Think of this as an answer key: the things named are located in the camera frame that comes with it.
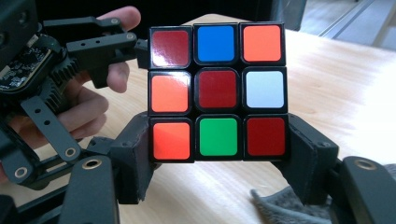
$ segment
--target rubik's cube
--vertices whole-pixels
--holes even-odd
[[[284,26],[151,27],[149,156],[276,161],[289,154]]]

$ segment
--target round hole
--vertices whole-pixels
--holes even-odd
[[[73,147],[70,147],[66,150],[66,152],[64,153],[64,155],[66,155],[66,157],[72,157],[76,154],[76,149]]]
[[[22,166],[15,171],[15,177],[22,178],[27,175],[27,168]]]
[[[128,34],[128,35],[126,35],[126,38],[127,38],[127,39],[133,39],[133,38],[134,38],[134,35]]]
[[[355,160],[355,165],[364,170],[376,170],[376,165],[371,161]]]
[[[28,11],[24,11],[20,14],[20,18],[18,19],[18,22],[20,25],[25,25],[29,21],[29,13]]]
[[[332,144],[327,143],[327,142],[318,142],[318,145],[319,145],[320,147],[330,147]]]
[[[0,48],[5,47],[7,43],[7,34],[5,32],[0,33]]]
[[[84,164],[82,164],[82,168],[85,170],[92,170],[92,169],[95,169],[96,167],[99,167],[101,164],[102,164],[102,161],[93,159],[93,160],[84,162]]]

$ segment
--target black plastic bracket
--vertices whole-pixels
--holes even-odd
[[[107,35],[66,44],[72,58],[78,60],[80,70],[88,70],[95,88],[107,86],[108,65],[136,58],[134,46],[137,37],[133,33]]]
[[[0,223],[21,223],[14,200],[8,195],[0,195]]]
[[[59,223],[120,223],[110,158],[92,156],[75,164]]]
[[[19,185],[35,181],[39,161],[33,150],[0,117],[0,160],[8,179]]]
[[[25,100],[21,106],[62,160],[75,163],[79,159],[81,147],[40,97]]]
[[[396,220],[396,181],[384,166],[361,157],[347,157],[339,178],[358,223]]]
[[[116,189],[119,203],[138,204],[146,197],[158,164],[149,161],[149,117],[135,115],[111,145],[110,158],[119,168]]]
[[[290,157],[274,161],[302,203],[323,204],[325,178],[337,162],[338,146],[303,119],[289,114]]]
[[[47,35],[55,37],[61,45],[81,39],[123,33],[120,19],[97,20],[95,17],[43,21]]]

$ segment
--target finger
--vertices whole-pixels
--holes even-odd
[[[12,122],[17,122],[18,120],[21,122],[20,126],[12,125]],[[31,148],[42,147],[48,143],[43,133],[40,132],[32,120],[27,117],[16,116],[9,124]]]
[[[84,83],[91,81],[91,77],[87,71],[82,71],[75,76],[74,80],[82,86]]]
[[[114,11],[107,12],[105,15],[98,17],[98,19],[102,20],[111,17],[119,18],[121,20],[122,27],[125,30],[135,28],[141,20],[140,12],[135,7],[122,7]]]
[[[31,120],[25,116],[16,115],[11,121],[8,123],[8,126],[11,127],[16,133],[19,133],[23,127],[29,125]]]
[[[105,123],[106,115],[102,114],[98,118],[93,119],[90,122],[84,124],[83,126],[75,129],[73,132],[71,132],[71,134],[75,139],[89,137],[99,133]]]
[[[3,165],[0,162],[0,184],[6,183],[7,182],[7,176],[6,173],[4,172]]]
[[[126,92],[128,76],[129,66],[127,63],[113,63],[108,67],[107,85],[113,91]]]
[[[59,121],[67,131],[72,132],[86,123],[98,118],[108,110],[108,100],[94,91],[82,87],[78,103],[58,115]]]

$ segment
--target wooden table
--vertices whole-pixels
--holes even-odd
[[[238,20],[206,15],[189,24],[223,21]],[[356,155],[395,163],[396,52],[292,31],[286,32],[286,45],[289,112],[337,143],[340,158]],[[99,136],[116,137],[135,114],[147,110],[147,71],[137,69],[135,61],[129,65],[126,93],[99,90],[110,101]],[[42,157],[50,153],[39,150]],[[0,193],[22,204],[66,182],[67,177],[61,178],[41,192],[8,183],[0,186]],[[120,218],[122,223],[260,223],[249,191],[266,196],[286,186],[269,162],[165,164],[155,172],[146,200],[121,205]]]

